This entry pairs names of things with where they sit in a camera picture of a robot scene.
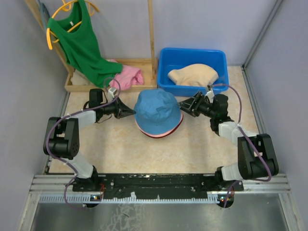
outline folded cloth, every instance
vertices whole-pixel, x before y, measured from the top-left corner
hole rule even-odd
[[[131,85],[143,84],[141,70],[132,66],[123,65],[122,72],[116,74],[115,79],[120,83],[121,90],[127,90],[131,87]],[[119,89],[118,83],[113,80],[110,82],[109,86]]]
[[[171,134],[183,119],[176,98],[163,89],[141,91],[134,111],[138,128],[152,138]]]
[[[168,77],[176,85],[205,87],[218,79],[217,72],[205,64],[192,64],[179,70],[172,70]]]

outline gray wall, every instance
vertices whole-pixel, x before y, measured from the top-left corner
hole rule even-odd
[[[60,0],[44,0],[51,14]],[[150,55],[147,0],[93,0],[92,17],[106,58]],[[164,47],[219,49],[243,64],[275,0],[153,0],[155,53]]]
[[[308,1],[284,1],[248,67],[281,172],[308,229]]]
[[[59,114],[67,72],[23,0],[1,3],[0,31],[0,229],[13,231],[42,173],[46,125]]]

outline yellow hanger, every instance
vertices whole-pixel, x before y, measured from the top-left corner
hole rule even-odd
[[[64,12],[68,12],[69,10],[71,10],[71,8],[72,8],[72,4],[69,4],[68,9],[64,7],[64,8],[62,8],[62,10]]]
[[[56,12],[53,14],[52,18],[54,18],[54,17],[56,16],[56,14],[57,14],[59,11],[61,11],[61,10],[65,11],[65,12],[69,11],[69,10],[72,8],[72,3],[74,3],[74,2],[77,2],[77,0],[75,0],[75,1],[70,1],[70,2],[68,2],[68,3],[65,3],[65,4],[64,4],[63,6],[61,6],[58,10],[56,10]],[[93,3],[89,2],[89,1],[85,1],[85,2],[87,2],[87,3],[89,4],[89,15],[90,15],[90,16],[94,15],[95,10],[96,10],[97,12],[100,11]],[[81,24],[81,22],[82,22],[82,21],[80,21],[79,23],[75,24],[75,25],[74,25],[72,28],[70,28],[67,32],[71,32],[73,29],[75,29],[77,26],[79,26],[79,25]],[[55,36],[55,37],[57,37],[57,36],[56,36],[52,31],[50,31],[50,28],[47,28],[47,30],[46,30],[47,44],[48,44],[49,50],[52,50],[52,44],[51,44],[50,33],[51,33],[53,36]]]

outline pink cloth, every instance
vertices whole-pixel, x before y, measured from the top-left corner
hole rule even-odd
[[[141,70],[132,66],[123,65],[122,72],[120,74],[116,74],[115,79],[119,81],[121,85],[121,90],[127,90],[131,87],[131,85],[143,84]],[[112,88],[119,89],[118,83],[113,80],[110,82],[109,86]]]

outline blue bucket hat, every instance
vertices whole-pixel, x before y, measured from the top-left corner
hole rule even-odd
[[[176,98],[163,89],[141,91],[134,110],[139,128],[152,135],[171,131],[182,118]]]

